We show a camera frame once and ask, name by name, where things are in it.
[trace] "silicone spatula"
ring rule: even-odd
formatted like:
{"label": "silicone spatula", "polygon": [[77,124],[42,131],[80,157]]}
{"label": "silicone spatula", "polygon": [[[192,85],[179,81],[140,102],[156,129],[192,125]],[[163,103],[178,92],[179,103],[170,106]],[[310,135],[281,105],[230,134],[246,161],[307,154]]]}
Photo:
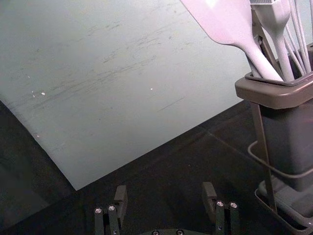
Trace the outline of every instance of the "silicone spatula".
{"label": "silicone spatula", "polygon": [[216,43],[243,50],[264,79],[283,81],[254,42],[249,0],[181,0]]}

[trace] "screw head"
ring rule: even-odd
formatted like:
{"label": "screw head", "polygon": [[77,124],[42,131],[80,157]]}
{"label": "screw head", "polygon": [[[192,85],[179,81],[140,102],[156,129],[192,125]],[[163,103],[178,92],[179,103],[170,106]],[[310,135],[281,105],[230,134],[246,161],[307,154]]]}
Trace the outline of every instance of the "screw head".
{"label": "screw head", "polygon": [[110,211],[115,210],[115,206],[109,206],[109,210],[110,210]]}
{"label": "screw head", "polygon": [[184,231],[181,230],[181,229],[178,229],[178,230],[176,231],[176,234],[177,234],[177,235],[184,235]]}
{"label": "screw head", "polygon": [[230,206],[231,206],[232,208],[237,208],[237,204],[234,203],[234,202],[231,202],[231,203],[230,203]]}
{"label": "screw head", "polygon": [[221,202],[221,201],[218,201],[218,202],[217,202],[217,205],[218,205],[219,207],[222,207],[222,206],[224,206],[224,203]]}
{"label": "screw head", "polygon": [[94,212],[95,212],[96,214],[100,214],[100,213],[102,212],[102,209],[101,209],[101,208],[97,208],[97,209],[94,210]]}

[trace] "dark countertop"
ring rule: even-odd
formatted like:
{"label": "dark countertop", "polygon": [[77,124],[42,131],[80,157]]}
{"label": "dark countertop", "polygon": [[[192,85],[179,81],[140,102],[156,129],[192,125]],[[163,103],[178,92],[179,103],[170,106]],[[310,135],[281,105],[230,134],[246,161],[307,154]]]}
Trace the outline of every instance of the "dark countertop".
{"label": "dark countertop", "polygon": [[212,233],[201,199],[202,182],[240,207],[242,234],[290,233],[254,197],[262,168],[247,153],[256,140],[249,105],[231,107],[190,131],[11,227],[3,234],[93,234],[93,209],[108,205],[126,185],[122,234],[182,228]]}

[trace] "gray utensil holder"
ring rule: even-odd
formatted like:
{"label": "gray utensil holder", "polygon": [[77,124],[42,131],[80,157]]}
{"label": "gray utensil holder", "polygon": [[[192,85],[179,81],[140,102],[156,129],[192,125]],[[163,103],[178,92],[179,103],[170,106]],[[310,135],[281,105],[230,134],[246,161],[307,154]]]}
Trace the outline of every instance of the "gray utensil holder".
{"label": "gray utensil holder", "polygon": [[262,124],[256,129],[265,136],[267,149],[262,154],[268,155],[267,167],[296,191],[311,186],[313,72],[292,82],[269,81],[248,74],[235,83],[235,88],[238,97],[259,105]]}

